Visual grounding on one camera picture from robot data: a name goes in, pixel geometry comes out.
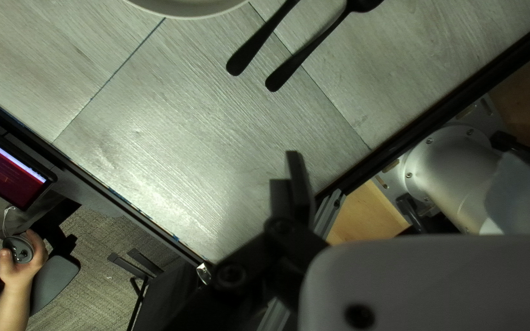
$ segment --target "handheld controller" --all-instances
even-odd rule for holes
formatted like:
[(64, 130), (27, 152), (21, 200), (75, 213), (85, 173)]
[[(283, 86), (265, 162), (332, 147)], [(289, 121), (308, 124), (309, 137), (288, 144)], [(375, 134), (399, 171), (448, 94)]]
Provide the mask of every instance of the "handheld controller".
[(34, 257), (34, 247), (26, 233), (6, 237), (3, 240), (3, 248), (11, 251), (15, 263), (28, 263)]

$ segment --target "carpet floor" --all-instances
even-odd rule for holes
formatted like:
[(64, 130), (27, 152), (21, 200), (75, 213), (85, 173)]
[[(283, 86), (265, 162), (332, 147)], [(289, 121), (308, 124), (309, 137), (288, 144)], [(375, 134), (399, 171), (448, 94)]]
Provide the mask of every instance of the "carpet floor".
[(81, 207), (62, 225), (67, 235), (77, 236), (72, 255), (81, 271), (50, 304), (30, 318), (28, 331), (125, 331), (136, 302), (129, 283), (132, 277), (107, 257), (137, 248), (159, 267), (180, 259), (128, 219), (112, 219)]

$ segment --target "gray wood grain surface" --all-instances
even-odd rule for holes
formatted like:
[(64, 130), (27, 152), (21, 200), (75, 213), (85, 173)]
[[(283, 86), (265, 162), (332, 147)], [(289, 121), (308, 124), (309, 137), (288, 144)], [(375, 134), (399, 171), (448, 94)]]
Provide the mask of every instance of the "gray wood grain surface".
[[(251, 4), (268, 19), (282, 2)], [(276, 34), (295, 52), (343, 5), (302, 0)], [(303, 67), (374, 148), (529, 31), (530, 0), (386, 0), (350, 14)]]
[(218, 260), (263, 228), (284, 151), (305, 156), (315, 190), (368, 152), (303, 70), (271, 94), (263, 78), (288, 55), (276, 38), (239, 77), (226, 73), (250, 5), (165, 21), (54, 141), (197, 253)]
[(160, 20), (121, 0), (0, 0), (0, 106), (54, 140)]

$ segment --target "monitor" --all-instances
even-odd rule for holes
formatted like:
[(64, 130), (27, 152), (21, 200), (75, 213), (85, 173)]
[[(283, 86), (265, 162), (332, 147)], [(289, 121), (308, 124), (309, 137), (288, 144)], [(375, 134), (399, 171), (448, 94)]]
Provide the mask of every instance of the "monitor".
[(0, 136), (0, 197), (25, 211), (54, 181), (54, 173)]

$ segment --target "monitor screen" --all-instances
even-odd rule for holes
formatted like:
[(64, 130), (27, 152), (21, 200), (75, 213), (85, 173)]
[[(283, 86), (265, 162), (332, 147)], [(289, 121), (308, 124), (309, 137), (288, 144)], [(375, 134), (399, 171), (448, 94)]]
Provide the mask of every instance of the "monitor screen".
[(0, 148), (0, 196), (25, 210), (47, 186), (46, 178)]

